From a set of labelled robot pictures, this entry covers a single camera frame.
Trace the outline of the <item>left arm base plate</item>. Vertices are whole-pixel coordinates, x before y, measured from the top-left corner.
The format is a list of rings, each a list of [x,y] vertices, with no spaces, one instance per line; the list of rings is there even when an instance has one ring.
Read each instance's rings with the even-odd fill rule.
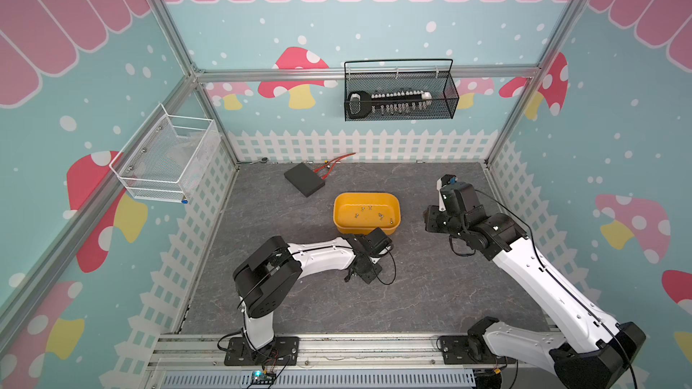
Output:
[[[225,353],[223,364],[227,367],[241,366],[294,366],[297,363],[299,337],[276,337],[267,346],[254,349],[242,337],[222,340],[220,346]]]

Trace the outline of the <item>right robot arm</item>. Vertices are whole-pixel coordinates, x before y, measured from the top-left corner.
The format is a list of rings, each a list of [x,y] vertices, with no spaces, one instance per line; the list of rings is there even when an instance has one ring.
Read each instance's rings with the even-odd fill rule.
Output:
[[[479,191],[454,175],[437,182],[438,205],[423,214],[427,232],[460,240],[512,277],[553,320],[557,332],[528,331],[494,317],[467,332],[470,356],[514,358],[557,376],[567,388],[610,388],[633,376],[645,333],[620,323],[583,295],[542,255],[531,226],[509,209],[489,215]]]

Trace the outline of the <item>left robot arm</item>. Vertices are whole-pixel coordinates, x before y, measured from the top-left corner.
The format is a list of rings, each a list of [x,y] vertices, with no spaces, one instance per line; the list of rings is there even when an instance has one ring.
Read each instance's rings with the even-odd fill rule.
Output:
[[[392,239],[380,228],[368,234],[346,234],[331,241],[295,244],[274,236],[265,241],[232,274],[241,335],[254,353],[268,356],[275,341],[273,313],[297,281],[323,272],[342,272],[370,284],[380,279],[380,259],[391,254]]]

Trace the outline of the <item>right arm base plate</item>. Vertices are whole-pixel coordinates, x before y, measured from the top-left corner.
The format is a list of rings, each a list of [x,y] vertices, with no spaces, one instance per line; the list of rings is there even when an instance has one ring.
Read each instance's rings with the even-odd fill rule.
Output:
[[[489,365],[504,369],[516,363],[513,358],[493,354],[484,340],[475,335],[443,335],[435,345],[445,365]]]

